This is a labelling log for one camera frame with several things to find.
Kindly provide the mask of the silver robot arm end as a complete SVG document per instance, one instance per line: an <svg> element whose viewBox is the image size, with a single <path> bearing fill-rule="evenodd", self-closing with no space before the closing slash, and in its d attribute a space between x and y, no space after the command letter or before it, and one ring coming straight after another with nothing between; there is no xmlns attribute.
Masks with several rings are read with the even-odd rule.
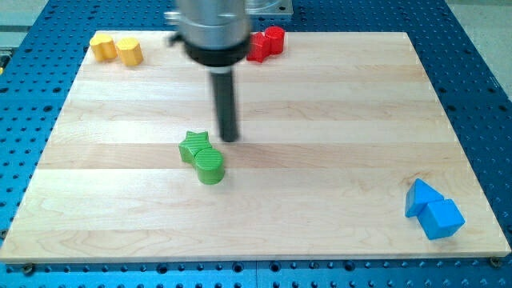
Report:
<svg viewBox="0 0 512 288"><path fill-rule="evenodd" d="M232 66L250 50L250 18L244 0L176 0L164 13L177 27L170 41L182 41L187 55L210 67Z"/></svg>

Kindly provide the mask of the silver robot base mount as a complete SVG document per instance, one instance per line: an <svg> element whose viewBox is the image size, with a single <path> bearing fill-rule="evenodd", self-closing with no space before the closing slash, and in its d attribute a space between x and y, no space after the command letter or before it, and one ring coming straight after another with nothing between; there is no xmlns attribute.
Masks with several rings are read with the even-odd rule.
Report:
<svg viewBox="0 0 512 288"><path fill-rule="evenodd" d="M292 0L246 0L246 12L251 15L284 15L294 13Z"/></svg>

